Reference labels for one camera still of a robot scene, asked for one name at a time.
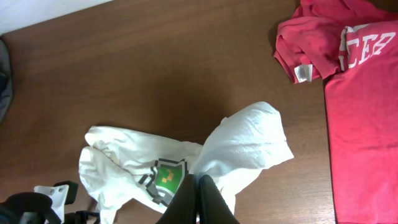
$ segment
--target wood grain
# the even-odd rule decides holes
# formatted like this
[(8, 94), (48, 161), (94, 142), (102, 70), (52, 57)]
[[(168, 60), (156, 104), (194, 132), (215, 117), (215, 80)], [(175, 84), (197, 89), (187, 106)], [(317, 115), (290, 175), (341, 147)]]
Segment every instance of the wood grain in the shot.
[[(237, 195), (241, 223), (333, 223), (321, 81), (293, 85), (272, 57), (289, 0), (115, 0), (3, 36), (15, 98), (0, 125), (0, 200), (79, 181), (92, 125), (203, 143), (222, 118), (266, 101), (295, 159)], [(92, 201), (81, 185), (68, 211)], [(136, 201), (118, 223), (155, 223)]]

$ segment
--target red cloth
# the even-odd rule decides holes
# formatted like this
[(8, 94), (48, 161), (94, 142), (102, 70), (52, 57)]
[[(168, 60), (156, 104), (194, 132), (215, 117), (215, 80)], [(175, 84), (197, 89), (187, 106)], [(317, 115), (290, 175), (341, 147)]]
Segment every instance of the red cloth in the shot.
[(293, 82), (301, 64), (313, 65), (313, 79), (331, 76), (325, 98), (338, 223), (398, 223), (394, 19), (366, 1), (318, 0), (302, 1), (279, 26), (275, 57)]

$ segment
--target gray object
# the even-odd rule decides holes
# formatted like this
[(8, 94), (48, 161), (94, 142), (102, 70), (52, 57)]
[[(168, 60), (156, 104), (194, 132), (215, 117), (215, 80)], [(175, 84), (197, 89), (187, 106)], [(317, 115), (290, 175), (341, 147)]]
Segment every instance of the gray object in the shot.
[(12, 96), (10, 57), (6, 45), (0, 40), (0, 122), (6, 115)]

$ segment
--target clothing tag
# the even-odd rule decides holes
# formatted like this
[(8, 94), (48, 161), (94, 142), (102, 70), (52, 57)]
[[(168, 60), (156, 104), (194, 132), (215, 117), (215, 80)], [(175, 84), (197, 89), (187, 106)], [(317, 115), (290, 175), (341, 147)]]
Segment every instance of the clothing tag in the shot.
[(312, 64), (310, 65), (299, 65), (294, 68), (294, 73), (296, 74), (299, 83), (312, 81)]

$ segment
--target crumpled white cloth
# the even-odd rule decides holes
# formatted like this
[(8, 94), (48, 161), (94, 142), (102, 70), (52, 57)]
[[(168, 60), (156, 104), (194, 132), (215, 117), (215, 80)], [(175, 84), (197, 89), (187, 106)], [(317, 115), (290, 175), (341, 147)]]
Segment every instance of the crumpled white cloth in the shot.
[(90, 128), (79, 161), (80, 180), (98, 202), (101, 222), (132, 198), (164, 213), (185, 174), (210, 175), (234, 213), (235, 195), (261, 170), (293, 158), (280, 114), (252, 104), (212, 132), (203, 146), (122, 128)]

